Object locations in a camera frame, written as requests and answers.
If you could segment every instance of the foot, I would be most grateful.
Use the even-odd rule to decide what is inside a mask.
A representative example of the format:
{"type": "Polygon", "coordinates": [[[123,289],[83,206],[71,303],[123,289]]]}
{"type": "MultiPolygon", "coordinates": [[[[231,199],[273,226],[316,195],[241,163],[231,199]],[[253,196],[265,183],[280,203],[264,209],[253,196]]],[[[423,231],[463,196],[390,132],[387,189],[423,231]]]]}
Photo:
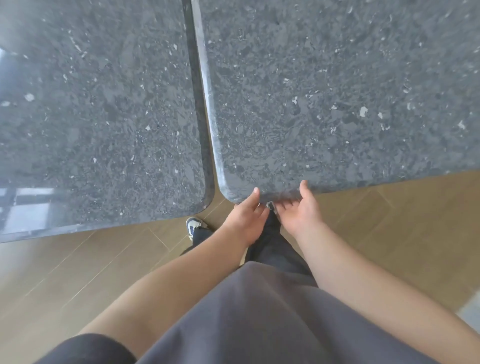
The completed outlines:
{"type": "Polygon", "coordinates": [[[188,231],[188,237],[190,240],[193,241],[193,232],[197,228],[206,228],[207,224],[205,224],[202,220],[196,217],[191,217],[187,219],[187,231],[188,231]]]}

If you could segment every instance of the dark gray granite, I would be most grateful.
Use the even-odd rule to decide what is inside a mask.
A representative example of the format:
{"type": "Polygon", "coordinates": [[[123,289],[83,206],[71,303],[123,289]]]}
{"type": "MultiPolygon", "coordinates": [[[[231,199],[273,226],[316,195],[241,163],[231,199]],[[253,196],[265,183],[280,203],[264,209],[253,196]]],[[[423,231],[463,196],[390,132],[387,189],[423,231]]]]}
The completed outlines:
{"type": "Polygon", "coordinates": [[[475,0],[194,0],[219,185],[265,199],[480,166],[475,0]]]}
{"type": "Polygon", "coordinates": [[[188,49],[181,1],[0,2],[0,242],[211,202],[188,49]]]}

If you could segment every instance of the pants leg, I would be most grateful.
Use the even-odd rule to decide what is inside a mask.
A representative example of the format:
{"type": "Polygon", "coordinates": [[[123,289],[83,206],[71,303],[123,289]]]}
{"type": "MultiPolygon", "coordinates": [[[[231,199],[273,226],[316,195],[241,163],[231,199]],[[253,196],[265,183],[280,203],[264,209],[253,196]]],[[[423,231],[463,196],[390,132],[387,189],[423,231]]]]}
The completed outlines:
{"type": "Polygon", "coordinates": [[[270,211],[262,234],[247,250],[245,262],[263,263],[283,272],[313,277],[307,262],[280,234],[280,226],[275,212],[270,211]]]}
{"type": "Polygon", "coordinates": [[[189,252],[190,250],[192,250],[194,247],[196,247],[197,245],[199,245],[201,242],[207,240],[210,236],[212,236],[213,234],[213,231],[209,230],[209,229],[206,229],[206,228],[196,228],[194,231],[193,231],[193,242],[192,242],[192,246],[189,246],[187,249],[185,249],[183,251],[182,254],[180,255],[184,255],[186,252],[189,252]]]}

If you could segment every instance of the sneaker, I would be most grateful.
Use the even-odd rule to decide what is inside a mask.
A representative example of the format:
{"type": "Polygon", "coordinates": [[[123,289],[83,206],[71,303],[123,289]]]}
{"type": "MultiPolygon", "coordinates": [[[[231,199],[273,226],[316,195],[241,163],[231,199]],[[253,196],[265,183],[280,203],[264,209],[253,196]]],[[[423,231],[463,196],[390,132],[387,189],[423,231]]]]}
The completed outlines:
{"type": "Polygon", "coordinates": [[[190,240],[193,241],[193,232],[196,228],[206,228],[207,224],[205,224],[202,220],[196,217],[191,217],[187,219],[187,231],[188,237],[190,240]]]}

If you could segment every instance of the person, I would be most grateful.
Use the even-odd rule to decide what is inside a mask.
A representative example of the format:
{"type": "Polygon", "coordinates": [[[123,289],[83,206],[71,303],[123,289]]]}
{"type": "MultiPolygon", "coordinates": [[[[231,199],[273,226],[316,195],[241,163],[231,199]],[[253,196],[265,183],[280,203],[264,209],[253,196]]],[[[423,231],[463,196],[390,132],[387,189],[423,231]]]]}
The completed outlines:
{"type": "Polygon", "coordinates": [[[306,181],[300,194],[275,203],[280,221],[258,188],[215,232],[190,220],[191,249],[37,363],[480,363],[476,332],[346,244],[306,181]]]}

